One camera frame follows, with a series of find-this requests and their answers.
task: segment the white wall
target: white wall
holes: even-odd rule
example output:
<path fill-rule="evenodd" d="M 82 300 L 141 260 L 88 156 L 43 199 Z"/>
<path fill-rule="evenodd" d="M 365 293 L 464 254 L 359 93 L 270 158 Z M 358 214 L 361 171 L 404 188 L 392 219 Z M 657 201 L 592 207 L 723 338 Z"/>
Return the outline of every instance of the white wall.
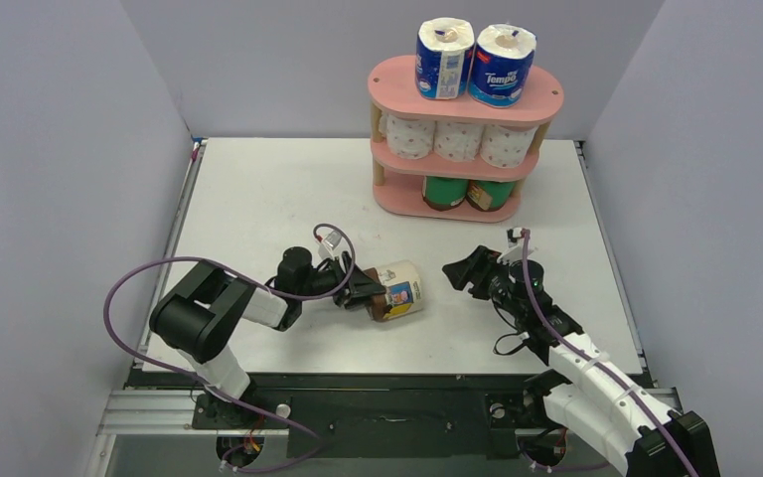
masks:
<path fill-rule="evenodd" d="M 161 254 L 190 152 L 116 0 L 0 1 L 0 475 L 81 475 L 129 361 L 104 294 Z M 150 291 L 116 307 L 133 340 Z"/>
<path fill-rule="evenodd" d="M 654 376 L 763 475 L 763 2 L 668 0 L 586 152 Z"/>
<path fill-rule="evenodd" d="M 453 16 L 537 34 L 534 62 L 566 93 L 549 134 L 574 139 L 589 134 L 662 3 L 122 0 L 197 134 L 368 136 L 370 70 L 412 55 L 423 20 Z"/>

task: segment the pink shelf tier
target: pink shelf tier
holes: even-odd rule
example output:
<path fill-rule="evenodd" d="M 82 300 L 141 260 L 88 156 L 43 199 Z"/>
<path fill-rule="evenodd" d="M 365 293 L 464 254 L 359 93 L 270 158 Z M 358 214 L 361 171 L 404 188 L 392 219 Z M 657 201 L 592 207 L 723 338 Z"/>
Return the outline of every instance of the pink shelf tier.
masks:
<path fill-rule="evenodd" d="M 510 197 L 497 211 L 481 212 L 464 201 L 450 211 L 435 211 L 422 201 L 422 177 L 390 171 L 384 173 L 383 186 L 373 186 L 373 196 L 383 209 L 393 214 L 487 223 L 509 219 L 516 213 L 520 203 L 519 197 Z"/>
<path fill-rule="evenodd" d="M 491 107 L 468 93 L 455 99 L 426 99 L 416 89 L 415 61 L 416 56 L 407 55 L 376 65 L 367 86 L 379 109 L 406 118 L 532 127 L 550 121 L 563 106 L 563 88 L 559 81 L 537 66 L 528 74 L 522 98 L 511 107 Z"/>
<path fill-rule="evenodd" d="M 370 150 L 388 171 L 421 176 L 455 177 L 484 181 L 513 182 L 523 179 L 536 167 L 538 152 L 529 152 L 519 167 L 502 169 L 493 167 L 477 156 L 471 162 L 452 162 L 434 152 L 420 159 L 402 159 L 390 152 L 387 143 L 370 142 Z"/>

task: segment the screw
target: screw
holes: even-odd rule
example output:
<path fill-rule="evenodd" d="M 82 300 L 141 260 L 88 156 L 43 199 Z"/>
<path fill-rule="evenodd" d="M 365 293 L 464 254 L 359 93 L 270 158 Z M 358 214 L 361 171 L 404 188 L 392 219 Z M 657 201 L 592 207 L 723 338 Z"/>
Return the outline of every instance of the screw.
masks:
<path fill-rule="evenodd" d="M 291 406 L 286 403 L 281 403 L 276 407 L 276 415 L 279 417 L 288 417 L 291 415 Z"/>
<path fill-rule="evenodd" d="M 500 402 L 494 403 L 490 406 L 490 415 L 493 419 L 503 418 L 505 416 L 505 407 Z"/>

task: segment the white table surface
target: white table surface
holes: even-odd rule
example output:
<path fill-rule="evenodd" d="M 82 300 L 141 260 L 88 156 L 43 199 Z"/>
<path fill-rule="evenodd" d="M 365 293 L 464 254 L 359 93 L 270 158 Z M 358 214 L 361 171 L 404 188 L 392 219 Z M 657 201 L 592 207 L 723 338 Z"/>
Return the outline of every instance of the white table surface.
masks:
<path fill-rule="evenodd" d="M 250 372 L 384 374 L 536 374 L 529 351 L 492 353 L 511 331 L 489 302 L 451 288 L 441 267 L 477 245 L 506 247 L 505 229 L 532 231 L 532 259 L 545 289 L 626 373 L 641 373 L 636 344 L 572 141 L 545 141 L 516 215 L 474 224 L 389 214 L 373 199 L 368 139 L 211 138 L 179 237 L 177 255 L 205 256 L 261 281 L 282 252 L 302 245 L 317 257 L 311 228 L 341 227 L 363 268 L 410 259 L 419 269 L 425 309 L 376 323 L 364 310 L 331 299 L 306 303 L 286 332 L 243 321 L 229 345 Z M 171 267 L 167 289 L 189 269 Z M 519 342 L 509 338 L 510 349 Z M 148 356 L 189 368 L 151 336 Z M 146 364 L 145 371 L 162 371 Z"/>

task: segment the wire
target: wire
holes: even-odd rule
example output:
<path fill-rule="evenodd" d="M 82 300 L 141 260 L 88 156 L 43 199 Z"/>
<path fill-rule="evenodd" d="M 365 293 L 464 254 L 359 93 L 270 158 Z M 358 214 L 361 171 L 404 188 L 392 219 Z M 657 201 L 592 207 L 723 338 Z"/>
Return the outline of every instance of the wire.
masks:
<path fill-rule="evenodd" d="M 564 472 L 564 473 L 570 473 L 570 472 L 592 472 L 594 470 L 601 470 L 605 469 L 610 466 L 610 463 L 606 460 L 603 462 L 599 462 L 597 464 L 591 464 L 591 465 L 573 465 L 571 467 L 560 467 L 560 466 L 550 466 L 550 465 L 542 465 L 539 462 L 536 462 L 535 460 L 531 459 L 531 457 L 528 455 L 527 452 L 525 452 L 525 445 L 522 444 L 522 449 L 520 449 L 522 455 L 525 457 L 525 459 L 528 460 L 528 462 L 531 463 L 531 468 L 533 469 L 539 469 L 544 470 L 546 472 L 553 473 L 553 472 Z"/>
<path fill-rule="evenodd" d="M 339 228 L 337 228 L 337 227 L 335 227 L 335 226 L 333 226 L 331 224 L 318 224 L 317 226 L 315 226 L 314 227 L 314 231 L 313 231 L 315 238 L 318 236 L 317 235 L 317 231 L 322 229 L 322 228 L 332 229 L 333 231 L 339 233 L 344 238 L 344 240 L 347 242 L 347 245 L 350 248 L 350 254 L 352 255 L 352 262 L 350 263 L 350 267 L 347 270 L 347 274 L 344 276 L 344 279 L 341 280 L 341 282 L 338 283 L 337 286 L 335 286 L 331 290 L 327 291 L 326 293 L 322 293 L 320 295 L 313 295 L 313 296 L 300 296 L 300 295 L 294 295 L 294 294 L 291 294 L 291 293 L 285 293 L 283 291 L 273 290 L 273 289 L 267 288 L 264 285 L 262 285 L 261 283 L 259 283 L 259 282 L 255 281 L 255 280 L 253 280 L 253 279 L 243 275 L 242 273 L 239 273 L 239 272 L 233 270 L 232 268 L 229 268 L 228 266 L 226 266 L 224 264 L 221 264 L 221 263 L 218 263 L 218 262 L 213 261 L 213 260 L 208 260 L 208 259 L 201 258 L 201 257 L 198 257 L 198 256 L 172 256 L 172 257 L 168 257 L 168 258 L 162 258 L 162 259 L 159 259 L 159 260 L 150 261 L 150 262 L 145 263 L 143 265 L 137 266 L 136 268 L 133 268 L 132 270 L 130 270 L 127 273 L 125 273 L 124 276 L 119 278 L 118 281 L 116 281 L 112 285 L 112 287 L 109 288 L 109 292 L 106 294 L 106 298 L 103 300 L 103 326 L 104 326 L 104 328 L 106 328 L 106 333 L 109 335 L 109 338 L 111 338 L 112 341 L 115 343 L 115 345 L 118 346 L 118 348 L 120 348 L 125 353 L 127 353 L 128 355 L 130 355 L 130 356 L 132 356 L 132 357 L 134 357 L 136 359 L 142 360 L 145 363 L 150 363 L 151 365 L 154 365 L 156 367 L 162 368 L 164 370 L 173 371 L 174 373 L 179 373 L 179 374 L 181 374 L 183 376 L 191 378 L 192 380 L 202 384 L 204 386 L 204 388 L 209 390 L 210 393 L 212 393 L 213 395 L 215 395 L 215 396 L 217 396 L 219 398 L 222 398 L 223 400 L 227 400 L 229 402 L 232 402 L 232 403 L 234 403 L 236 405 L 239 405 L 239 406 L 241 406 L 241 407 L 243 407 L 243 408 L 245 408 L 247 410 L 251 410 L 253 412 L 258 413 L 259 415 L 263 415 L 265 417 L 273 419 L 276 422 L 281 422 L 281 423 L 286 424 L 288 426 L 294 427 L 295 429 L 297 429 L 297 430 L 299 430 L 301 432 L 304 432 L 304 433 L 306 433 L 306 434 L 308 434 L 308 435 L 310 435 L 310 436 L 312 436 L 312 437 L 314 437 L 316 439 L 320 439 L 320 436 L 317 434 L 317 432 L 311 430 L 310 428 L 306 427 L 305 425 L 303 425 L 303 424 L 301 424 L 301 423 L 299 423 L 299 422 L 297 422 L 295 420 L 291 420 L 289 418 L 285 418 L 285 417 L 281 417 L 279 415 L 276 415 L 275 413 L 270 412 L 269 410 L 265 410 L 265 409 L 262 409 L 261 407 L 257 407 L 255 405 L 250 404 L 250 403 L 244 402 L 244 401 L 242 401 L 242 400 L 240 400 L 240 399 L 238 399 L 236 397 L 232 397 L 232 396 L 228 395 L 227 393 L 225 393 L 224 391 L 222 391 L 222 390 L 220 390 L 218 388 L 212 387 L 212 385 L 210 385 L 209 382 L 207 382 L 205 379 L 201 378 L 197 373 L 193 373 L 193 372 L 185 370 L 183 368 L 179 368 L 177 366 L 174 366 L 174 365 L 171 365 L 171 364 L 168 364 L 168 363 L 165 363 L 165 362 L 162 362 L 162 361 L 150 358 L 147 355 L 139 353 L 134 348 L 132 348 L 129 345 L 127 345 L 126 343 L 124 343 L 124 341 L 118 336 L 118 334 L 115 333 L 115 330 L 112 328 L 112 317 L 110 315 L 110 308 L 112 306 L 112 298 L 115 297 L 115 293 L 118 291 L 119 288 L 121 288 L 121 286 L 124 285 L 124 283 L 126 283 L 133 276 L 141 273 L 142 271 L 145 271 L 147 269 L 153 268 L 155 266 L 162 265 L 164 263 L 175 263 L 175 262 L 181 262 L 181 261 L 201 261 L 201 260 L 205 260 L 205 261 L 207 261 L 207 262 L 209 262 L 209 263 L 211 263 L 211 264 L 213 264 L 215 266 L 218 266 L 218 267 L 222 268 L 226 272 L 228 272 L 228 273 L 230 273 L 232 275 L 235 275 L 236 277 L 238 277 L 238 278 L 240 278 L 242 280 L 246 280 L 246 281 L 252 283 L 253 285 L 255 285 L 255 286 L 259 287 L 259 288 L 263 288 L 263 289 L 267 290 L 268 292 L 270 292 L 270 293 L 272 293 L 272 294 L 274 294 L 276 296 L 281 296 L 283 298 L 290 298 L 290 299 L 299 300 L 299 301 L 310 301 L 310 300 L 317 300 L 317 299 L 320 299 L 320 298 L 326 298 L 326 297 L 332 296 L 332 295 L 337 293 L 341 288 L 343 288 L 347 284 L 347 282 L 350 279 L 350 276 L 353 273 L 353 270 L 355 269 L 355 262 L 356 262 L 355 261 L 355 246 L 353 245 L 353 243 L 350 240 L 350 238 L 347 237 L 347 235 L 344 234 L 343 231 L 341 231 Z M 224 454 L 224 460 L 227 460 L 227 458 L 229 456 L 231 456 L 233 452 L 239 450 L 242 447 L 243 447 L 243 445 L 242 446 L 237 446 L 237 447 L 227 451 Z M 276 470 L 281 470 L 281 469 L 284 469 L 286 467 L 290 467 L 292 465 L 298 464 L 298 463 L 300 463 L 300 462 L 302 462 L 302 461 L 304 461 L 304 460 L 314 456 L 322 448 L 323 448 L 323 446 L 321 445 L 321 446 L 311 450 L 310 452 L 307 452 L 307 453 L 305 453 L 305 454 L 303 454 L 303 455 L 301 455 L 301 456 L 299 456 L 299 457 L 297 457 L 295 459 L 282 462 L 282 463 L 274 465 L 272 467 L 267 467 L 267 468 L 263 468 L 263 469 L 254 469 L 254 470 L 251 470 L 251 469 L 238 469 L 238 471 L 241 472 L 241 473 L 260 474 L 260 473 L 266 473 L 266 472 L 272 472 L 272 471 L 276 471 Z"/>
<path fill-rule="evenodd" d="M 568 448 L 568 439 L 566 438 L 567 434 L 568 434 L 568 427 L 564 427 L 563 432 L 560 434 L 560 438 L 556 441 L 554 445 L 558 446 L 560 445 L 560 442 L 565 441 L 565 445 L 563 445 L 563 447 Z"/>
<path fill-rule="evenodd" d="M 198 382 L 194 381 L 192 386 L 189 388 L 189 399 L 191 399 L 195 404 L 197 404 L 197 400 L 195 399 L 195 389 L 197 388 L 198 384 Z"/>
<path fill-rule="evenodd" d="M 255 422 L 255 424 L 250 428 L 250 432 L 247 434 L 247 442 L 252 446 L 253 449 L 255 449 L 256 452 L 261 452 L 261 447 L 258 446 L 258 444 L 255 442 L 255 439 L 252 438 L 252 434 L 260 428 L 264 424 L 264 416 L 260 415 L 258 417 L 258 420 Z"/>
<path fill-rule="evenodd" d="M 516 327 L 516 326 L 514 326 L 514 324 L 513 324 L 513 323 L 511 323 L 510 321 L 508 321 L 508 319 L 505 317 L 505 315 L 503 315 L 503 314 L 502 314 L 502 310 L 501 310 L 501 309 L 499 309 L 499 304 L 498 304 L 498 303 L 496 303 L 495 301 L 493 302 L 493 309 L 494 309 L 494 310 L 496 310 L 496 314 L 497 314 L 497 315 L 499 315 L 499 318 L 501 318 L 501 319 L 502 319 L 502 321 L 504 321 L 504 322 L 505 322 L 505 324 L 507 324 L 508 326 L 510 326 L 511 328 L 513 328 L 514 330 L 517 330 L 517 331 L 519 331 L 519 330 L 517 329 L 517 327 Z"/>
<path fill-rule="evenodd" d="M 553 326 L 551 326 L 547 318 L 545 318 L 545 314 L 542 313 L 542 309 L 539 308 L 539 303 L 536 301 L 536 295 L 534 294 L 534 286 L 531 284 L 531 273 L 528 270 L 528 242 L 531 240 L 531 231 L 529 231 L 528 229 L 523 229 L 522 235 L 524 239 L 522 242 L 522 272 L 523 272 L 523 275 L 525 276 L 525 289 L 528 291 L 528 299 L 531 301 L 531 304 L 534 307 L 534 312 L 536 312 L 536 316 L 539 318 L 539 321 L 542 323 L 542 326 L 544 326 L 545 329 L 548 330 L 548 334 L 550 334 L 554 339 L 556 339 L 561 345 L 568 348 L 572 353 L 579 356 L 580 358 L 586 361 L 591 361 L 592 360 L 591 356 L 587 355 L 586 352 L 584 352 L 580 348 L 577 348 L 576 346 L 569 343 L 565 338 L 563 338 L 562 335 L 560 335 L 557 332 L 557 330 L 554 329 Z M 634 391 L 631 391 L 630 386 L 627 383 L 625 383 L 624 380 L 622 380 L 621 377 L 619 377 L 613 370 L 604 366 L 603 363 L 598 361 L 594 363 L 594 366 L 595 368 L 601 370 L 616 384 L 618 384 L 622 390 L 630 392 L 630 397 L 633 399 L 633 401 L 636 403 L 639 409 L 641 409 L 642 412 L 648 417 L 648 419 L 656 427 L 656 429 L 660 432 L 660 434 L 663 436 L 663 439 L 674 451 L 674 454 L 676 454 L 677 457 L 680 459 L 680 462 L 686 468 L 686 471 L 688 472 L 689 477 L 698 477 L 697 471 L 694 469 L 694 466 L 691 465 L 691 462 L 689 462 L 688 457 L 686 457 L 686 454 L 683 452 L 683 450 L 680 448 L 680 446 L 671 436 L 671 433 L 654 415 L 654 413 L 651 411 L 648 405 L 645 404 L 642 398 L 639 397 L 639 395 L 637 395 Z"/>
<path fill-rule="evenodd" d="M 525 347 L 525 343 L 520 343 L 516 348 L 512 349 L 511 351 L 501 352 L 499 351 L 499 343 L 502 342 L 505 338 L 510 338 L 512 336 L 519 336 L 522 333 L 515 332 L 515 333 L 508 333 L 506 335 L 502 335 L 499 337 L 498 340 L 496 340 L 496 343 L 493 345 L 493 354 L 499 355 L 499 356 L 511 356 L 516 353 L 518 353 L 522 348 Z"/>

